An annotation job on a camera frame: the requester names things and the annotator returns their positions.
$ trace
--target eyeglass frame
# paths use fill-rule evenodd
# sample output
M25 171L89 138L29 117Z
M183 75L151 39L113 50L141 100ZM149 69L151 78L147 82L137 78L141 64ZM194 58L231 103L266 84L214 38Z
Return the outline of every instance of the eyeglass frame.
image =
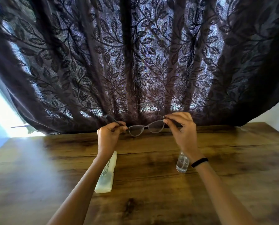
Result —
M157 103L155 103L155 102L145 102L145 103L141 103L141 104L140 104L140 107L145 107L145 106L147 106L148 104L154 104L158 109L160 109L160 107L159 107L159 106L157 105ZM119 124L120 126L123 126L123 124L119 123L117 120L115 120L114 117L112 117L112 116L109 115L109 114L104 115L103 117L105 117L105 118L111 117L117 124ZM129 132L129 134L130 134L131 136L137 137L137 136L139 136L139 135L141 135L141 134L143 133L143 131L144 131L145 128L148 128L148 129L149 129L149 126L150 126L151 124L157 122L157 121L153 121L153 122L151 122L149 125L146 125L146 126L144 126L144 125L132 125L132 126L129 126L129 127L128 127L128 132ZM141 126L141 127L142 127L141 132L140 132L138 135L136 135L136 136L134 136L134 135L132 135L132 134L130 133L130 128L131 128L131 127L134 127L134 126ZM158 131L158 132L156 132L156 133L161 132L163 129L164 129L164 124L163 124L161 130Z

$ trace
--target person's right arm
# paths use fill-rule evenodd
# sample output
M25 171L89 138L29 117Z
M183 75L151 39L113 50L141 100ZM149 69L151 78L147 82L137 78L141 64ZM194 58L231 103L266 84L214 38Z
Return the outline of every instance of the person's right arm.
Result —
M171 121L175 120L182 125L179 130ZM191 163L204 158L197 147L197 130L191 115L187 112L177 112L166 115L164 119L183 153ZM242 203L235 197L231 190L217 176L208 162L203 162L195 167L199 173L216 213L222 225L256 225L256 221Z

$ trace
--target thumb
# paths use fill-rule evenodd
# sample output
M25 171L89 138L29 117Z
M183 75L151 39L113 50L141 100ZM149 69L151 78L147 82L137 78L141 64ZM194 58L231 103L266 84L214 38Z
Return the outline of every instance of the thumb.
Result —
M177 134L179 133L179 130L177 129L175 124L170 119L167 119L167 118L164 119L164 123L167 124L170 127L173 136L176 137Z
M116 134L121 134L122 132L124 132L124 131L126 131L128 129L128 127L127 126L119 126L119 127L117 127L116 129L115 129L115 133Z

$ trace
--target small transparent bottle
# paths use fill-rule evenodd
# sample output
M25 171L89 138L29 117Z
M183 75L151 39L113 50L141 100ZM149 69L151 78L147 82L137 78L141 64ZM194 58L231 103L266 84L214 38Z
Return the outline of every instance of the small transparent bottle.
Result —
M180 173L185 173L187 171L188 165L190 164L190 160L184 155L184 153L181 151L178 157L176 169Z

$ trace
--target forearm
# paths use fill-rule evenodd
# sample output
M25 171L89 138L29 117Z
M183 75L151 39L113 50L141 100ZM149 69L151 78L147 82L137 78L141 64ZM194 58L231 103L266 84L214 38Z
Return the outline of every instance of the forearm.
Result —
M48 225L82 225L95 186L109 158L98 155L81 180L63 202Z
M256 225L256 221L217 176L208 162L196 167L222 225Z

